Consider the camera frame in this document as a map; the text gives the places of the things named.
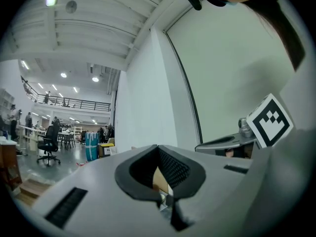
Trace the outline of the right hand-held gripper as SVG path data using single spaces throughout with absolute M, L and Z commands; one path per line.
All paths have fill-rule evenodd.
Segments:
M 293 127 L 284 107 L 269 94 L 247 117 L 239 119 L 238 133 L 199 144 L 195 151 L 229 158 L 251 158 L 254 149 L 272 147 Z

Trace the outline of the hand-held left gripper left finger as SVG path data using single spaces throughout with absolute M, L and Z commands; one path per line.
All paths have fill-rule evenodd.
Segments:
M 157 145 L 141 150 L 115 169 L 117 185 L 132 199 L 160 202 L 160 193 L 153 189 L 153 178 L 158 163 Z

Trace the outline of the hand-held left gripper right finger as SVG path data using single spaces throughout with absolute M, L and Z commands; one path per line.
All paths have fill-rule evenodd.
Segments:
M 166 146 L 158 146 L 158 158 L 158 168 L 173 190 L 170 223 L 175 230 L 184 230 L 192 223 L 183 216 L 178 201 L 197 193 L 206 180 L 206 172 L 199 163 Z

